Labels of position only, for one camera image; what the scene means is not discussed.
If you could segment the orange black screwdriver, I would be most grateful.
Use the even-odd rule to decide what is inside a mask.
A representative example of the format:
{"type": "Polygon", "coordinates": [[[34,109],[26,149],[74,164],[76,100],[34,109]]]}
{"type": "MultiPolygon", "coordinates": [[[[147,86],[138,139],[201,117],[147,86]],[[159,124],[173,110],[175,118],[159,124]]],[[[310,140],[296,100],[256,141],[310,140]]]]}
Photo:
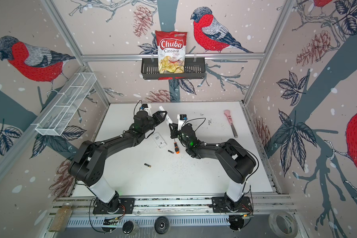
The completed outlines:
{"type": "Polygon", "coordinates": [[[179,154],[179,147],[178,147],[178,144],[177,144],[175,138],[174,138],[174,147],[175,147],[175,153],[176,153],[176,154],[179,154]]]}

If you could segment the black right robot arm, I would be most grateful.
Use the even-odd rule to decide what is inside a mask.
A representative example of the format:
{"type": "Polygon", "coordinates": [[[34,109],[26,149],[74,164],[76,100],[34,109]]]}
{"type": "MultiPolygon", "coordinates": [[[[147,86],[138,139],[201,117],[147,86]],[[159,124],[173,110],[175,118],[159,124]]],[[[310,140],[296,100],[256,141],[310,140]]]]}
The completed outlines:
{"type": "Polygon", "coordinates": [[[171,138],[178,139],[186,153],[195,159],[218,160],[230,178],[224,201],[232,210],[242,202],[246,182],[259,168],[255,155],[243,148],[235,139],[222,143],[207,143],[196,137],[191,124],[179,128],[178,124],[169,124],[171,138]]]}

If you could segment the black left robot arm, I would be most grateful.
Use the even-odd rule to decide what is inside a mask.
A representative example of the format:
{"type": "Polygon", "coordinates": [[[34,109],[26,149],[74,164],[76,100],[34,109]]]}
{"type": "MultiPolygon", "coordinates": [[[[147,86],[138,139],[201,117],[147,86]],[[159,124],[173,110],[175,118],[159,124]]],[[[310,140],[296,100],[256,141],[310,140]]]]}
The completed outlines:
{"type": "Polygon", "coordinates": [[[104,141],[83,142],[69,165],[69,174],[83,182],[114,213],[121,206],[119,193],[103,177],[105,161],[122,150],[138,146],[146,138],[146,133],[165,121],[167,114],[167,111],[157,111],[152,115],[139,111],[133,117],[134,123],[123,134],[104,141]]]}

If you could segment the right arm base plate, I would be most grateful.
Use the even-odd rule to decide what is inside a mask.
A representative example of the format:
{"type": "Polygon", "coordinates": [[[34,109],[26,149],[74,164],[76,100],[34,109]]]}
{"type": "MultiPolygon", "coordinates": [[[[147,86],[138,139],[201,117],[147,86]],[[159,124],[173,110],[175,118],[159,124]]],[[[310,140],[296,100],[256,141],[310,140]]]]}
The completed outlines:
{"type": "Polygon", "coordinates": [[[253,212],[253,202],[248,196],[243,196],[237,202],[232,201],[226,195],[223,197],[212,197],[209,208],[214,213],[247,213],[253,212]]]}

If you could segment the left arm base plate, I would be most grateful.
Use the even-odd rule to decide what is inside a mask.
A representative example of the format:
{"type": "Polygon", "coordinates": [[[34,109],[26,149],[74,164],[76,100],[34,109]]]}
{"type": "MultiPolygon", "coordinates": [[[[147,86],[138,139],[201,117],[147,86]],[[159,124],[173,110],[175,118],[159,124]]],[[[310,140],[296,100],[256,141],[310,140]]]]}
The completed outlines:
{"type": "Polygon", "coordinates": [[[134,204],[134,198],[113,198],[109,203],[104,203],[96,197],[92,212],[94,215],[132,214],[134,204]]]}

